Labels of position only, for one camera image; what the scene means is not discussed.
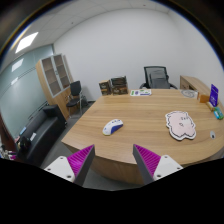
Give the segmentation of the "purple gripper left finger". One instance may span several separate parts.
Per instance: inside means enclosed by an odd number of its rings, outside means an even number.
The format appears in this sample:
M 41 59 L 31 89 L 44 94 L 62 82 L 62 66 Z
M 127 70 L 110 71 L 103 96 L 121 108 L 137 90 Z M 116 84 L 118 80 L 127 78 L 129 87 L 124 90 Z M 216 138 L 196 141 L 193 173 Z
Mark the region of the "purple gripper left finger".
M 68 157 L 59 156 L 45 171 L 82 186 L 94 157 L 95 145 L 90 145 Z

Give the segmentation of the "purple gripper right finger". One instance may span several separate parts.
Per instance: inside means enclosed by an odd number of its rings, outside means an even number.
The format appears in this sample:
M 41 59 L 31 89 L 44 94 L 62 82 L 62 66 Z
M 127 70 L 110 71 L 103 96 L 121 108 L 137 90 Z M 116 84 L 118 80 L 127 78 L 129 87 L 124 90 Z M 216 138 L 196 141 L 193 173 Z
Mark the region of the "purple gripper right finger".
M 133 145 L 133 156 L 145 185 L 182 169 L 182 166 L 170 156 L 159 156 L 136 144 Z

